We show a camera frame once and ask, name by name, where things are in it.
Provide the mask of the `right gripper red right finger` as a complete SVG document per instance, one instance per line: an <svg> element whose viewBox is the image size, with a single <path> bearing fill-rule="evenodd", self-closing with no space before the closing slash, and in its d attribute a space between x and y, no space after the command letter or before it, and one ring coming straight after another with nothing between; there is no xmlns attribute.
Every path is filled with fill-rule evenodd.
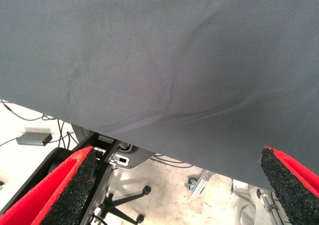
<svg viewBox="0 0 319 225"><path fill-rule="evenodd" d="M290 155L264 147L261 167L292 225L319 223L319 176Z"/></svg>

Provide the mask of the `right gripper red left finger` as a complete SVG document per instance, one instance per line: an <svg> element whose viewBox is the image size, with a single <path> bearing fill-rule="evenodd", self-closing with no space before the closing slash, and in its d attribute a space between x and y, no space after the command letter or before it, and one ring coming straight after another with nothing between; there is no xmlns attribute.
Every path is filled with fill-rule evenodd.
<svg viewBox="0 0 319 225"><path fill-rule="evenodd" d="M2 225L75 225L96 168L92 146L74 152L0 217Z"/></svg>

